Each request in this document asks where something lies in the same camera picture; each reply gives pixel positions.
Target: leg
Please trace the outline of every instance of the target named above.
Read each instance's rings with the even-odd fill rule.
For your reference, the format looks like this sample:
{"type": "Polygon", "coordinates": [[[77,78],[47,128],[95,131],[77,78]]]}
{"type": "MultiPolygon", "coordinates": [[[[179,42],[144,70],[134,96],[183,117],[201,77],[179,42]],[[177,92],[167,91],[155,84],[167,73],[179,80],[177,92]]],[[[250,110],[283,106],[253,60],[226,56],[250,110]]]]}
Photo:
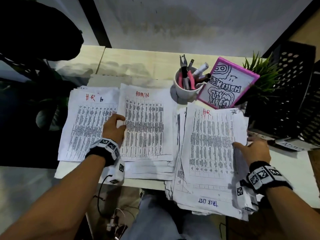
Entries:
{"type": "Polygon", "coordinates": [[[188,213],[184,216],[182,236],[192,240],[219,240],[220,233],[210,216],[198,216],[188,213]]]}
{"type": "Polygon", "coordinates": [[[144,194],[140,201],[139,213],[122,240],[177,240],[177,227],[170,214],[158,203],[157,196],[144,194]]]}

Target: pink picture frame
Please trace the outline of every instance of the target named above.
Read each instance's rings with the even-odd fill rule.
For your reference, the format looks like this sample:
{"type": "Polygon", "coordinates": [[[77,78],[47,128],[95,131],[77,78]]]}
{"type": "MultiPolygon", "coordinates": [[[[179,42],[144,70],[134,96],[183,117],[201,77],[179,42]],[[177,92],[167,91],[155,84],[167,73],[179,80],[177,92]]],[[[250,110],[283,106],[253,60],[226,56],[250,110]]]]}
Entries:
{"type": "Polygon", "coordinates": [[[210,81],[202,87],[196,99],[214,109],[233,108],[237,101],[260,77],[260,75],[222,57],[218,57],[210,75],[210,81]]]}

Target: forearm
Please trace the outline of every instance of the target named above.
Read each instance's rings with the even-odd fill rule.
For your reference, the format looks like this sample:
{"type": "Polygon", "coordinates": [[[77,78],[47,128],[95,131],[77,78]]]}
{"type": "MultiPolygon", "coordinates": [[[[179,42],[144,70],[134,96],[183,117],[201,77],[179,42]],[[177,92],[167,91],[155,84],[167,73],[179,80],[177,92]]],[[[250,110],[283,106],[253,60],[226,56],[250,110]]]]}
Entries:
{"type": "Polygon", "coordinates": [[[58,185],[43,194],[27,213],[0,236],[0,240],[31,239],[72,229],[84,216],[104,165],[103,157],[88,156],[58,185]]]}
{"type": "Polygon", "coordinates": [[[268,188],[268,200],[289,239],[320,239],[320,215],[287,187],[268,188]]]}

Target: jeans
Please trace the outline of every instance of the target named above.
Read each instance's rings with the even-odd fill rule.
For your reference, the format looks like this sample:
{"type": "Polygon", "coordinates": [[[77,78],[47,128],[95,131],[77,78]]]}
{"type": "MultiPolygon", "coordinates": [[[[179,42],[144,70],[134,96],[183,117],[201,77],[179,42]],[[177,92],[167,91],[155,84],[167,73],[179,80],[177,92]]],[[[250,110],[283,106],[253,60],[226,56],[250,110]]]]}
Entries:
{"type": "Polygon", "coordinates": [[[170,207],[173,204],[165,197],[144,194],[140,201],[139,213],[121,240],[220,239],[219,231],[209,216],[194,215],[190,211],[179,209],[176,205],[170,207]]]}

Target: mug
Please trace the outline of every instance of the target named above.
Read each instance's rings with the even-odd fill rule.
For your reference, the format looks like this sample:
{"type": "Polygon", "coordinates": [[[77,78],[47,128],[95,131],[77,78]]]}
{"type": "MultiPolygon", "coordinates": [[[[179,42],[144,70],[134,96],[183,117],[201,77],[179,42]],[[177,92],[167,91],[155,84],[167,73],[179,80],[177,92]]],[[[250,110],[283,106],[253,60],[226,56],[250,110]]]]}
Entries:
{"type": "MultiPolygon", "coordinates": [[[[195,67],[191,67],[191,73],[194,73],[197,68],[195,67]]],[[[202,83],[202,85],[197,88],[196,90],[186,90],[186,89],[183,89],[181,88],[179,85],[178,85],[178,78],[179,78],[179,72],[181,72],[181,68],[176,72],[175,74],[175,78],[174,78],[174,85],[176,87],[176,91],[177,91],[177,95],[179,98],[182,98],[182,99],[186,99],[186,100],[189,100],[191,98],[195,98],[195,96],[197,95],[197,93],[201,90],[202,86],[204,84],[206,84],[205,82],[202,83]]]]}

